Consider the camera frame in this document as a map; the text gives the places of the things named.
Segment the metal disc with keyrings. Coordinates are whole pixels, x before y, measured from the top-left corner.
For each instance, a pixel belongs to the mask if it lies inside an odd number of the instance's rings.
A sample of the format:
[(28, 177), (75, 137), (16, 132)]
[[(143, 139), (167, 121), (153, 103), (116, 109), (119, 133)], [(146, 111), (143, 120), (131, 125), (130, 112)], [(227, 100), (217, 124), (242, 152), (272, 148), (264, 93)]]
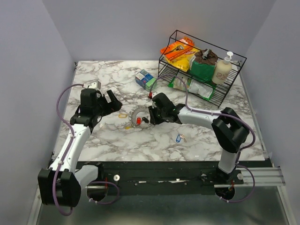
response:
[[(145, 123), (143, 120), (140, 125), (136, 124), (136, 118), (140, 117), (146, 117), (149, 120), (149, 123)], [(148, 110), (148, 106), (146, 105), (137, 105), (135, 106), (132, 111), (129, 113), (129, 122), (131, 123), (132, 127), (134, 128), (150, 128), (152, 124), (150, 123), (150, 113)]]

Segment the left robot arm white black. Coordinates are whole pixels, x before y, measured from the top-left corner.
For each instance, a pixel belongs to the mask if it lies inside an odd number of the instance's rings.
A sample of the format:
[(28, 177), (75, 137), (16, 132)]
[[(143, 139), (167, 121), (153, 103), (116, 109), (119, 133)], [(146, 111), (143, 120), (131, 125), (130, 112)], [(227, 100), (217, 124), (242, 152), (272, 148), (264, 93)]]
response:
[(67, 123), (69, 133), (56, 159), (38, 174), (38, 185), (44, 205), (75, 207), (82, 190), (90, 183), (99, 185), (104, 174), (95, 165), (76, 170), (79, 156), (98, 120), (121, 109), (122, 103), (111, 90), (109, 101), (99, 90), (87, 88), (80, 94), (80, 104)]

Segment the blue tag key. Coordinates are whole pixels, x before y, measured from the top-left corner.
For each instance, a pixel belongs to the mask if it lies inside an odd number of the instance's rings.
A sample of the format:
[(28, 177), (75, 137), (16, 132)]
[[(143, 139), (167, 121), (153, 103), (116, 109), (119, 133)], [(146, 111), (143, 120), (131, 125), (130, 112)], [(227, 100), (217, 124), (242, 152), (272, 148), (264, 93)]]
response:
[(181, 141), (183, 141), (185, 143), (187, 142), (186, 137), (185, 137), (184, 134), (178, 134), (178, 136), (176, 137), (176, 142), (177, 143), (180, 143)]

